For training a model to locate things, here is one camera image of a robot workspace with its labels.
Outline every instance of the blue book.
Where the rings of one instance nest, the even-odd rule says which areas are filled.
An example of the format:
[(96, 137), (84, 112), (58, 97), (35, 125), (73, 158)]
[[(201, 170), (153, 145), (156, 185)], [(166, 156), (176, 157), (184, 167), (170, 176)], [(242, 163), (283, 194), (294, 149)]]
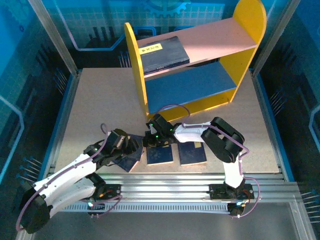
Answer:
[(166, 164), (173, 163), (172, 148), (170, 145), (163, 147), (147, 147), (146, 148), (146, 164)]
[(139, 48), (139, 53), (144, 74), (190, 63), (187, 52), (177, 36), (143, 45)]
[(201, 164), (207, 162), (205, 147), (202, 142), (180, 142), (177, 145), (181, 165)]
[(129, 137), (137, 140), (139, 144), (139, 148), (137, 149), (137, 151), (130, 154), (129, 156), (126, 156), (117, 162), (114, 161), (115, 164), (117, 164), (120, 168), (125, 170), (127, 173), (129, 173), (134, 168), (134, 166), (141, 160), (141, 156), (144, 153), (144, 147), (142, 144), (143, 137), (138, 135), (133, 135), (133, 134), (129, 134)]

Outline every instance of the speckled tabletop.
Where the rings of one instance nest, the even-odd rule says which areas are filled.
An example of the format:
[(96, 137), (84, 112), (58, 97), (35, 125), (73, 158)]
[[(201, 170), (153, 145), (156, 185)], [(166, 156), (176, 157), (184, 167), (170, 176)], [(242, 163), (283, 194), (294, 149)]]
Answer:
[[(223, 118), (244, 136), (244, 145), (250, 149), (250, 154), (243, 158), (245, 173), (279, 171), (249, 72), (232, 103), (194, 114), (187, 123), (204, 123), (214, 117)], [(144, 135), (148, 130), (139, 106), (131, 68), (83, 69), (56, 162), (56, 171), (76, 159), (88, 145), (104, 138), (100, 130), (101, 123), (106, 123), (109, 131), (119, 128), (130, 134)], [(172, 145), (171, 163), (147, 165), (145, 153), (131, 173), (223, 173), (222, 162), (206, 145), (204, 149), (206, 163), (185, 166), (180, 165), (176, 144)], [(114, 165), (102, 167), (97, 173), (125, 171)]]

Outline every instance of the book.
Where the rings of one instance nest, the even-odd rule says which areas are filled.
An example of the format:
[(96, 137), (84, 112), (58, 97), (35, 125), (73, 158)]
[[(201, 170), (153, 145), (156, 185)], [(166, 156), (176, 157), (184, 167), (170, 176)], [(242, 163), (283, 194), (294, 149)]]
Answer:
[(191, 165), (207, 162), (205, 147), (202, 142), (179, 142), (178, 152), (180, 165)]
[(163, 147), (147, 147), (146, 148), (146, 164), (166, 164), (173, 163), (172, 148), (170, 145)]
[(143, 45), (139, 48), (139, 53), (144, 74), (190, 63), (187, 52), (177, 36)]
[(115, 164), (117, 164), (120, 168), (125, 170), (127, 173), (129, 173), (134, 166), (141, 160), (141, 156), (144, 154), (144, 147), (142, 144), (142, 136), (129, 134), (129, 138), (137, 140), (139, 144), (139, 148), (134, 153), (125, 156), (123, 159), (119, 161), (114, 161)]

